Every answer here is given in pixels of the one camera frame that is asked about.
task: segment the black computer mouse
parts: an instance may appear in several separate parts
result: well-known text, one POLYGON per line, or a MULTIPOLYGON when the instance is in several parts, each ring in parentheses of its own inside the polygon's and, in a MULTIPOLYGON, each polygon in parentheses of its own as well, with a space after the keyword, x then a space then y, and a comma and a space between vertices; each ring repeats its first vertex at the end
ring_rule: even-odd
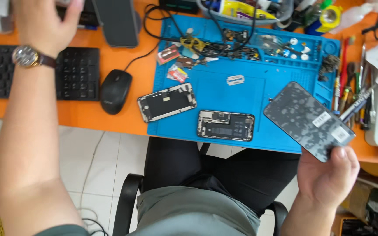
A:
POLYGON ((113 70, 108 74, 100 91, 100 102, 105 112, 116 115, 122 110, 131 82, 132 76, 125 71, 113 70))

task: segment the black keyboard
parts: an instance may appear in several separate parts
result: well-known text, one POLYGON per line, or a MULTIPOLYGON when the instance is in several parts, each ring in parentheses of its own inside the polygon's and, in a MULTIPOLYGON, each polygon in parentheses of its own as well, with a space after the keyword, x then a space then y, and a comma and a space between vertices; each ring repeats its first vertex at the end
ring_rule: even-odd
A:
MULTIPOLYGON (((17 46, 0 45, 0 98, 8 98, 13 81, 12 53, 17 46)), ((68 47, 56 59, 56 98, 99 101, 98 48, 68 47)))

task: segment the white cable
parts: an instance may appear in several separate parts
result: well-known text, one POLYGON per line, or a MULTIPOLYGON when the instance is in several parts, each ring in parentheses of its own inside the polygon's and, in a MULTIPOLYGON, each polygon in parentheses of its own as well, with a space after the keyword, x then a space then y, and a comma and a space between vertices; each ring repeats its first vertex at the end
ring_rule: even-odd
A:
MULTIPOLYGON (((97 215, 97 213, 94 210, 91 210, 89 208, 83 208, 82 207, 82 200, 83 200, 83 195, 84 195, 85 184, 87 183, 88 175, 90 174, 90 170, 91 170, 91 167, 93 165, 94 157, 96 156, 97 148, 99 147, 99 144, 102 141, 102 138, 105 135, 105 133, 106 133, 106 131, 103 131, 102 136, 100 137, 99 141, 97 142, 96 148, 94 148, 93 157, 91 159, 90 166, 88 167, 87 174, 86 174, 85 179, 84 179, 83 190, 81 191, 81 196, 80 196, 80 204, 79 204, 79 207, 77 209, 79 211, 79 213, 80 213, 80 216, 81 216, 81 210, 88 210, 88 211, 93 212, 96 215, 95 221, 97 221, 98 218, 99 218, 98 215, 97 215)), ((84 222, 84 224, 88 227, 88 226, 91 226, 91 225, 93 225, 95 223, 93 222, 91 224, 87 224, 87 223, 84 222)))

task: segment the replacement phone screen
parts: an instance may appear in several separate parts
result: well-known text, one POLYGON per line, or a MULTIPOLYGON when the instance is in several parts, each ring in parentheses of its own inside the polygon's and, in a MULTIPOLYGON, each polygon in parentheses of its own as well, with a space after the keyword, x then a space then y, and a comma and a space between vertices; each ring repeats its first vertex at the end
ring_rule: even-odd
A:
POLYGON ((197 134, 203 138, 251 141, 255 117, 249 114, 201 110, 197 134))
POLYGON ((138 98, 139 110, 146 123, 193 109, 197 106, 190 83, 164 89, 138 98))
POLYGON ((290 82, 263 111, 319 161, 335 146, 345 146, 355 133, 296 82, 290 82))

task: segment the blue silicone repair mat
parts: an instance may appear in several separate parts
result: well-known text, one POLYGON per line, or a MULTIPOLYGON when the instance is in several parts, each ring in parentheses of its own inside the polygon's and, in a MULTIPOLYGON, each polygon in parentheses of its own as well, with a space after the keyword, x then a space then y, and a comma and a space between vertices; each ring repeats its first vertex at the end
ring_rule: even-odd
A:
MULTIPOLYGON (((188 28, 193 28, 193 34, 196 34, 199 39, 208 42, 222 42, 218 27, 212 20, 176 15, 174 18, 183 32, 186 32, 188 28)), ((251 30, 250 26, 221 21, 219 24, 223 29, 248 30, 249 33, 251 30)), ((162 31, 165 37, 180 37, 171 19, 163 22, 162 31)), ((291 38, 296 38, 298 43, 292 47, 297 51, 302 51, 304 49, 302 43, 306 43, 311 49, 308 53, 309 60, 303 61, 300 57, 291 59, 283 56, 268 56, 262 50, 259 50, 261 61, 232 60, 228 57, 219 57, 218 61, 208 62, 206 66, 197 65, 192 70, 185 69, 189 76, 185 82, 192 84, 198 103, 197 108, 151 122, 148 125, 147 133, 165 138, 299 153, 301 151, 300 145, 266 118, 263 115, 263 110, 269 103, 269 99, 274 98, 291 81, 299 83, 330 109, 336 75, 335 72, 328 73, 326 74, 329 78, 327 82, 318 82, 318 70, 323 57, 328 54, 339 55, 339 41, 329 40, 320 36, 262 28, 256 28, 255 34, 276 35, 282 39, 282 42, 288 42, 291 38), (227 84, 227 77, 240 74, 245 78, 244 83, 232 86, 227 84), (197 124, 200 110, 254 115, 255 125, 252 141, 243 142, 198 137, 197 124)), ((169 42, 163 41, 160 43, 159 51, 169 46, 171 46, 169 42)), ((178 81, 166 78, 168 69, 175 62, 176 59, 161 66, 157 65, 153 92, 179 84, 178 81)))

